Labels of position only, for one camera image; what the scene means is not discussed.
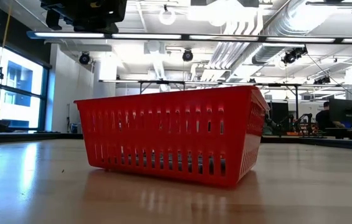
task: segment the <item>shopping basket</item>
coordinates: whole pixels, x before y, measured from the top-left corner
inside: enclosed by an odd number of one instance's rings
[[[75,103],[91,166],[221,186],[256,163],[268,109],[254,86]]]

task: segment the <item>computer monitor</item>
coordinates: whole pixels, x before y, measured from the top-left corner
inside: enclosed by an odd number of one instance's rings
[[[330,118],[352,127],[352,100],[330,99]]]
[[[270,107],[270,118],[280,124],[282,129],[289,130],[289,109],[288,103],[268,103]]]

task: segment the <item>desk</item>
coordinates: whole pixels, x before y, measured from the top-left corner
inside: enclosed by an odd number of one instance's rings
[[[332,134],[337,139],[352,139],[352,128],[326,128],[326,130],[328,131],[328,133]]]
[[[352,150],[262,144],[219,189],[90,167],[82,140],[0,144],[2,223],[350,224]]]

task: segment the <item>dome camera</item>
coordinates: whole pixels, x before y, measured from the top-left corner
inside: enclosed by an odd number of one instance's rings
[[[185,61],[185,62],[190,62],[190,61],[193,60],[193,58],[194,58],[194,55],[193,55],[193,53],[191,52],[191,50],[190,50],[190,49],[186,49],[186,50],[184,51],[184,53],[183,53],[183,61]]]
[[[80,56],[80,58],[78,59],[78,61],[82,64],[82,65],[88,65],[90,63],[90,52],[82,52],[82,55]]]

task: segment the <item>white column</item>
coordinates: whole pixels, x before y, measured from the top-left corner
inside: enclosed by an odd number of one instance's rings
[[[94,64],[93,98],[115,96],[116,84],[99,80],[116,80],[117,64],[111,57],[96,61]]]

